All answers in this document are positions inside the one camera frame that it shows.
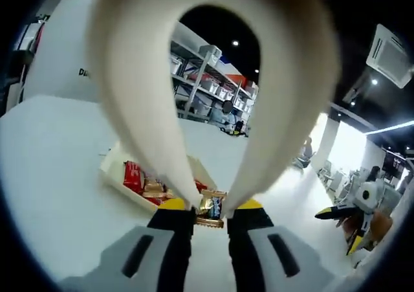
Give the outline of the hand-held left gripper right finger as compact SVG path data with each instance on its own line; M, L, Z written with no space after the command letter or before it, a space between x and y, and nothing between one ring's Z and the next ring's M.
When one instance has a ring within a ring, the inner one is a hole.
M253 199L227 219L227 233L238 291L323 291L334 278L311 246L274 225Z

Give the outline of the person's right hand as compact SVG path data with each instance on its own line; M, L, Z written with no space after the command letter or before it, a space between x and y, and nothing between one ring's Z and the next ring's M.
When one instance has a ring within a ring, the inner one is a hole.
M353 214L350 217L340 218L336 223L336 228L342 228L345 240L349 241L349 238L352 236L353 232L360 228L363 221L363 214Z

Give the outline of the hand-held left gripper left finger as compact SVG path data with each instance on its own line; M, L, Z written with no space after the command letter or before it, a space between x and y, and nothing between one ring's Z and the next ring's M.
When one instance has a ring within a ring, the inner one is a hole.
M102 251L84 276L61 281L62 291L183 291L196 211L158 209Z

